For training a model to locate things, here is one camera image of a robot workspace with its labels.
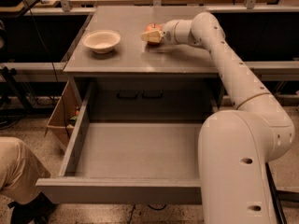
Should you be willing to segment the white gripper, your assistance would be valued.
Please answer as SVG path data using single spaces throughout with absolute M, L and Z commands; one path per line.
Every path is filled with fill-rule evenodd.
M 179 39 L 179 20 L 168 21 L 163 25 L 163 32 L 160 30 L 150 30 L 141 34 L 141 39 L 148 43 L 159 44 L 162 39 L 164 43 L 176 45 Z

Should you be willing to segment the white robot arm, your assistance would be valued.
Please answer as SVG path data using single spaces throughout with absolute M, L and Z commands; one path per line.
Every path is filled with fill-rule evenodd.
M 268 162 L 290 150 L 294 125 L 277 99 L 227 44 L 215 16 L 202 12 L 191 20 L 148 27 L 141 39 L 208 51 L 234 107 L 211 115 L 199 133 L 205 224 L 284 224 Z

